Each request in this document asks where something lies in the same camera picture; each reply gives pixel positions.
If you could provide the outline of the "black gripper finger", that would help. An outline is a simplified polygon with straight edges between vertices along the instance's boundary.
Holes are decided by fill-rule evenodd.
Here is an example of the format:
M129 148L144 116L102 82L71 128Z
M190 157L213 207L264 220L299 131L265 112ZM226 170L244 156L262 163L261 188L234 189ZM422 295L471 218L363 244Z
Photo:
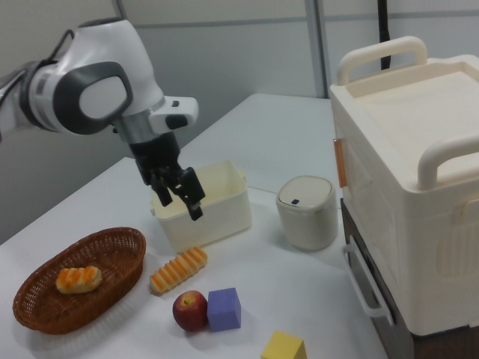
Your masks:
M150 176L150 187L156 193L163 206L168 206L172 202L168 187L162 182L162 179L155 174Z
M203 215L201 200L205 197L205 193L193 168L180 172L174 190L186 205L190 218L197 221Z

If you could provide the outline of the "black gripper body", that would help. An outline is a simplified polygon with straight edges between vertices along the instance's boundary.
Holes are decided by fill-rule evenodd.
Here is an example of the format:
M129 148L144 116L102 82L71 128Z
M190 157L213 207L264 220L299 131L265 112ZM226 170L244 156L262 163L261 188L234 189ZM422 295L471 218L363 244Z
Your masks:
M180 146L173 132L164 133L143 143L130 144L129 148L146 185L182 185L184 170L178 163Z

